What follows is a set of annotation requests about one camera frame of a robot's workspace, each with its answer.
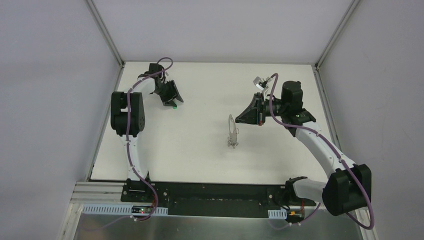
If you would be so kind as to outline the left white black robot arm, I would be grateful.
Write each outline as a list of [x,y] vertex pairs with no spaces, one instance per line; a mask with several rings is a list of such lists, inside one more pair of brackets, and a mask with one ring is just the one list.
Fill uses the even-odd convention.
[[121,195],[123,202],[144,203],[158,199],[147,164],[140,158],[138,141],[146,126],[145,97],[157,95],[163,106],[173,109],[178,107],[176,102],[184,102],[175,81],[167,80],[169,69],[160,61],[152,62],[128,89],[111,94],[110,125],[122,141],[128,168]]

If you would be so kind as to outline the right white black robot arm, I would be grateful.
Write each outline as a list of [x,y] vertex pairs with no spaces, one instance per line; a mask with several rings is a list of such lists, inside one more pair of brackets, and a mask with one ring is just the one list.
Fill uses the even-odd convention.
[[284,200],[296,205],[303,199],[322,203],[330,214],[339,216],[371,206],[372,172],[366,164],[356,164],[322,133],[316,118],[303,107],[303,90],[299,81],[286,81],[281,97],[266,95],[270,79],[257,77],[253,84],[259,92],[249,106],[235,118],[238,124],[261,126],[267,117],[280,123],[315,157],[327,181],[305,176],[286,181]]

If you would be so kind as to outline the large metal keyring with clips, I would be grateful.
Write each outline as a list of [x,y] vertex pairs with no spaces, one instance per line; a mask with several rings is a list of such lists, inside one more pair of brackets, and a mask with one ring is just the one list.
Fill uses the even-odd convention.
[[235,149],[238,146],[238,134],[239,129],[237,128],[236,121],[232,114],[228,116],[228,138],[227,145]]

